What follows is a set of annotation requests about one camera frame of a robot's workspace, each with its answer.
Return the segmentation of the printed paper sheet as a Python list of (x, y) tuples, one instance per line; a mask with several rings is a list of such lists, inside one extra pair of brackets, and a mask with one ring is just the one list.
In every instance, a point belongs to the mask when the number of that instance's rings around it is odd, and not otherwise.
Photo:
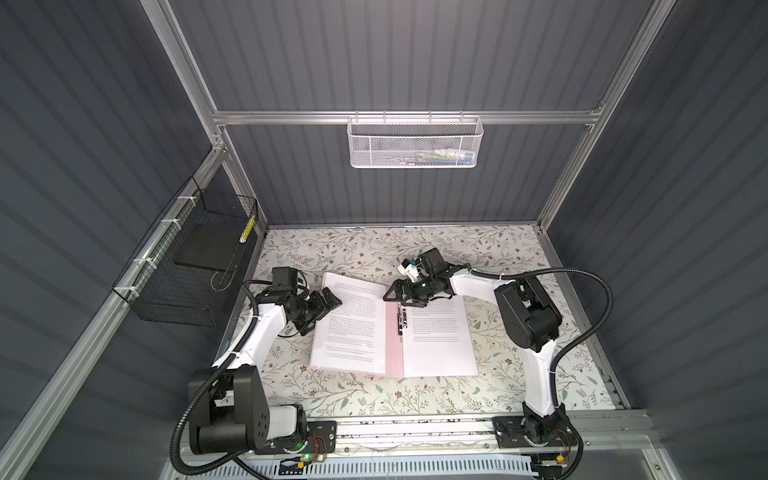
[(386, 373), (387, 313), (382, 284), (327, 272), (323, 286), (342, 305), (318, 321), (314, 330), (310, 367), (316, 370)]
[(403, 374), (416, 377), (475, 377), (478, 366), (461, 297), (427, 307), (401, 307)]

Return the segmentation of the pink file folder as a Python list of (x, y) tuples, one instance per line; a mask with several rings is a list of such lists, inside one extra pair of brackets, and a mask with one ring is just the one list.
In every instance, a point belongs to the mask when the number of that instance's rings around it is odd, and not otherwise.
[(389, 302), (385, 302), (385, 306), (387, 313), (385, 343), (386, 373), (378, 377), (404, 379), (405, 377), (403, 374), (402, 355), (402, 329), (404, 324), (404, 315), (400, 313), (400, 308), (403, 306), (397, 303)]

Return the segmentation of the printed paper sheet back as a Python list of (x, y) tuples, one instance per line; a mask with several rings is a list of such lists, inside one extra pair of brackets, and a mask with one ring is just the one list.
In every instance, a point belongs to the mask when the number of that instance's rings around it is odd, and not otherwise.
[(475, 377), (478, 366), (461, 297), (427, 307), (401, 307), (403, 374), (416, 377)]

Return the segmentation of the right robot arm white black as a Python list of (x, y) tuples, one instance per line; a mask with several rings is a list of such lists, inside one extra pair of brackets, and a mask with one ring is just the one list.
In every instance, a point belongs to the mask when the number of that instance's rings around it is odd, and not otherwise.
[(522, 350), (525, 437), (534, 445), (542, 445), (551, 440), (565, 422), (565, 410), (553, 386), (555, 347), (562, 315), (538, 278), (560, 271), (545, 268), (517, 274), (490, 274), (468, 266), (452, 266), (420, 280), (398, 279), (386, 290), (383, 300), (424, 308), (437, 299), (468, 296), (496, 306), (507, 336)]

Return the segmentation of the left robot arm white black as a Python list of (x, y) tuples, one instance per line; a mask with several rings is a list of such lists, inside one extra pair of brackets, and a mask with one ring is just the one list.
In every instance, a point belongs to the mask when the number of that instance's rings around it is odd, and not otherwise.
[(191, 450), (198, 455), (241, 454), (269, 446), (302, 447), (309, 435), (304, 409), (271, 405), (260, 369), (287, 324), (305, 335), (342, 305), (327, 287), (306, 295), (283, 288), (251, 295), (247, 325), (211, 368), (197, 371), (188, 384), (191, 407), (182, 428)]

